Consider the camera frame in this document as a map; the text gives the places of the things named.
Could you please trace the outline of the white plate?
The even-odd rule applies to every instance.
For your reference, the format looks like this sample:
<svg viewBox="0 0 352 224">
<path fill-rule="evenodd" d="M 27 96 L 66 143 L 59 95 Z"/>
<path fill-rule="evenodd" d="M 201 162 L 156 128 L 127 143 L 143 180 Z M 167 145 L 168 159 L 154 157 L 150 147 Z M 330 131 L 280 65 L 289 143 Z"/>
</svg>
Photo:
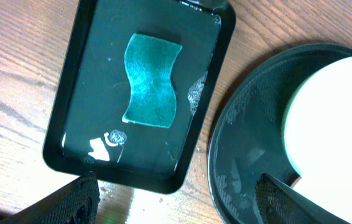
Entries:
<svg viewBox="0 0 352 224">
<path fill-rule="evenodd" d="M 298 87 L 284 113 L 282 140 L 300 176 L 294 190 L 352 223 L 352 57 Z"/>
</svg>

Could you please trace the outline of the black rectangular tray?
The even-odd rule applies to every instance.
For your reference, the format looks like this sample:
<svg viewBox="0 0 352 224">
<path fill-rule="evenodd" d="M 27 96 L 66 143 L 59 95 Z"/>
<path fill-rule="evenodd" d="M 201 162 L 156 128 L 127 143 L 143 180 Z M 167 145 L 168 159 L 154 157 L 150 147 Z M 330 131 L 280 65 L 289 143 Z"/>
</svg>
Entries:
<svg viewBox="0 0 352 224">
<path fill-rule="evenodd" d="M 80 1 L 43 147 L 52 169 L 161 194 L 187 174 L 236 24 L 228 1 Z M 136 38 L 180 46 L 167 127 L 126 118 Z"/>
</svg>

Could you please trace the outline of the black round tray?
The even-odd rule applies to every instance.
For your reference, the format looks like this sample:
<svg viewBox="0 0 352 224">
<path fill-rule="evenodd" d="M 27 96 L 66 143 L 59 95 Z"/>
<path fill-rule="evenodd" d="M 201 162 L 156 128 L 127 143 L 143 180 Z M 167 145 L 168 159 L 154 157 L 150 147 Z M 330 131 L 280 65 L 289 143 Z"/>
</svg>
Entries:
<svg viewBox="0 0 352 224">
<path fill-rule="evenodd" d="M 225 223 L 262 223 L 255 197 L 261 174 L 287 185 L 298 177 L 283 149 L 284 110 L 306 78 L 347 57 L 352 49 L 336 44 L 294 47 L 256 67 L 231 95 L 208 153 L 211 197 Z"/>
</svg>

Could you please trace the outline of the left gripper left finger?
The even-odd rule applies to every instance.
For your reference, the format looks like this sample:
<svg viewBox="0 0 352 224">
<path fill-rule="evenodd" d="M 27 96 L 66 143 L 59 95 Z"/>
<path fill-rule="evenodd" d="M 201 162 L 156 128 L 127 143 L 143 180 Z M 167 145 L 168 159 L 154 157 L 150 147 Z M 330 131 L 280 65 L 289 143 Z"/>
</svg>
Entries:
<svg viewBox="0 0 352 224">
<path fill-rule="evenodd" d="M 94 224 L 100 202 L 98 180 L 87 172 L 2 224 Z"/>
</svg>

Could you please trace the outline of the green yellow sponge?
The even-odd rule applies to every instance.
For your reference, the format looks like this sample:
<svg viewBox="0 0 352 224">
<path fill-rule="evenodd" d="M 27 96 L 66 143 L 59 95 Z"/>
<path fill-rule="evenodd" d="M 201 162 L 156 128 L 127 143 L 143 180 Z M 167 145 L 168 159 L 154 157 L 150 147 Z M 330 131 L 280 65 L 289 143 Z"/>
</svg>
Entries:
<svg viewBox="0 0 352 224">
<path fill-rule="evenodd" d="M 124 53 L 124 67 L 131 87 L 124 122 L 171 127 L 177 110 L 171 74 L 182 49 L 182 45 L 168 40 L 132 35 Z"/>
</svg>

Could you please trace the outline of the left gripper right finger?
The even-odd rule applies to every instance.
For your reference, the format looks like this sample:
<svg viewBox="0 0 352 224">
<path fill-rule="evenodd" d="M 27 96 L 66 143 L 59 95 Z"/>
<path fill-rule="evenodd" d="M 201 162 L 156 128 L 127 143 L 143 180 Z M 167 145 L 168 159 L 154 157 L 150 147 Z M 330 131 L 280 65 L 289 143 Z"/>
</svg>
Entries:
<svg viewBox="0 0 352 224">
<path fill-rule="evenodd" d="M 264 223 L 347 224 L 267 173 L 257 180 L 255 196 Z"/>
</svg>

